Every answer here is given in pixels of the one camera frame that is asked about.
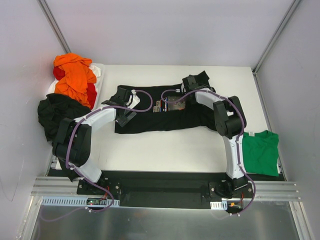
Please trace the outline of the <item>black printed t shirt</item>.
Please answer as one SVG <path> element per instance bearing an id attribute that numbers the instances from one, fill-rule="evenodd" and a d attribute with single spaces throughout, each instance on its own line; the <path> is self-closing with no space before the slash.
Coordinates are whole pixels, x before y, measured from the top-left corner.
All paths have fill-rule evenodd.
<path id="1" fill-rule="evenodd" d="M 143 93 L 149 93 L 152 97 L 153 107 L 146 112 L 137 112 L 125 126 L 118 123 L 114 126 L 116 134 L 139 134 L 153 131 L 173 131 L 196 127 L 207 127 L 216 131 L 214 111 L 199 104 L 190 95 L 175 104 L 168 104 L 161 100 L 161 94 L 166 101 L 172 102 L 181 98 L 184 93 L 176 92 L 182 89 L 182 83 L 160 86 L 130 86 L 119 85 L 127 90 L 139 90 L 137 96 L 140 103 L 135 107 L 137 110 L 145 110 L 150 106 L 150 98 Z"/>

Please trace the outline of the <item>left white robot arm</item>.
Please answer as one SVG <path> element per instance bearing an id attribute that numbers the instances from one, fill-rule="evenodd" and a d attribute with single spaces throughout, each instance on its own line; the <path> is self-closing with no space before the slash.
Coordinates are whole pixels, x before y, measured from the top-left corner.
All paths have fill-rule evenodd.
<path id="1" fill-rule="evenodd" d="M 91 155 L 92 134 L 110 122 L 126 125 L 136 113 L 132 111 L 140 102 L 136 90 L 119 87 L 115 95 L 105 100 L 92 112 L 75 119 L 60 122 L 53 141 L 53 155 L 64 161 L 67 169 L 89 180 L 88 188 L 96 195 L 103 193 L 106 182 L 102 170 Z"/>

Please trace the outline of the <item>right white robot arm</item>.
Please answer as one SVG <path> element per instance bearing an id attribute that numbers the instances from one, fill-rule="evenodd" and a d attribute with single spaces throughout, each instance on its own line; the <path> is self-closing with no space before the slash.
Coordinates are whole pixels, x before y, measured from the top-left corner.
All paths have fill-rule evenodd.
<path id="1" fill-rule="evenodd" d="M 232 180 L 225 184 L 225 193 L 232 198 L 243 191 L 242 184 L 237 181 L 245 176 L 242 140 L 247 126 L 246 117 L 237 96 L 225 97 L 215 92 L 205 75 L 189 75 L 182 79 L 181 90 L 194 95 L 198 104 L 213 110 L 216 131 L 222 136 L 226 153 L 226 174 Z"/>

